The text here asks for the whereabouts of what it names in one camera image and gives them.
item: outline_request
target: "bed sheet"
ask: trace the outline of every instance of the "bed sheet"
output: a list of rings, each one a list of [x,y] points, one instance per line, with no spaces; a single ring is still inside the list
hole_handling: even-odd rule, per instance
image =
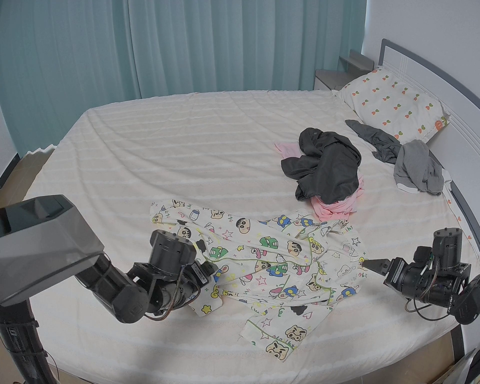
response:
[[[369,258],[412,260],[432,233],[458,221],[442,196],[397,189],[393,169],[344,123],[355,113],[330,93],[247,91],[153,97],[85,112],[40,171],[26,198],[62,193],[80,210],[114,265],[148,260],[149,206],[186,201],[264,219],[304,208],[274,141],[306,127],[348,137],[362,155],[365,192],[350,216]],[[480,272],[464,239],[462,261]],[[156,323],[120,324],[74,278],[32,298],[46,350],[95,383],[340,383],[391,364],[455,326],[404,311],[405,300],[370,273],[283,363],[239,336],[251,310],[190,308]],[[436,317],[444,311],[425,311]]]

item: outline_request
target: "cartoon print pajamas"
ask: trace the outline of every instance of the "cartoon print pajamas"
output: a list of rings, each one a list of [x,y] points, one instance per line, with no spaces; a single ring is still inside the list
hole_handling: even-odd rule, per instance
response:
[[[214,311],[220,295],[248,305],[255,313],[240,335],[280,361],[366,277],[365,247],[346,220],[318,223],[301,210],[257,221],[175,199],[152,203],[150,217],[219,268],[193,310]]]

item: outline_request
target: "curtain fold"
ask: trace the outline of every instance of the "curtain fold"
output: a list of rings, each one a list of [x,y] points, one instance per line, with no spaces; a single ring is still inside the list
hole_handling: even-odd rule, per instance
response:
[[[361,50],[366,0],[0,0],[0,105],[17,150],[87,109],[190,92],[311,90]]]

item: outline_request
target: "tiled floor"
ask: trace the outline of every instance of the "tiled floor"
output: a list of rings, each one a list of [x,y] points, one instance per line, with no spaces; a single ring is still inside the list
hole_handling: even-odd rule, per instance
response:
[[[25,156],[0,189],[0,207],[22,201],[33,180],[50,157],[51,152]],[[431,383],[453,363],[452,339],[447,334],[413,352],[403,360],[344,384],[422,384]],[[23,380],[10,356],[0,344],[0,384]],[[81,384],[85,381],[60,372],[62,384]]]

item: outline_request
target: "pillow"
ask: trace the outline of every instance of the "pillow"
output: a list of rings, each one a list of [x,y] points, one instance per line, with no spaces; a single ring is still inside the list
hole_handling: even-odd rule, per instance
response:
[[[364,124],[395,136],[401,144],[429,141],[448,123],[440,101],[379,67],[337,93]]]

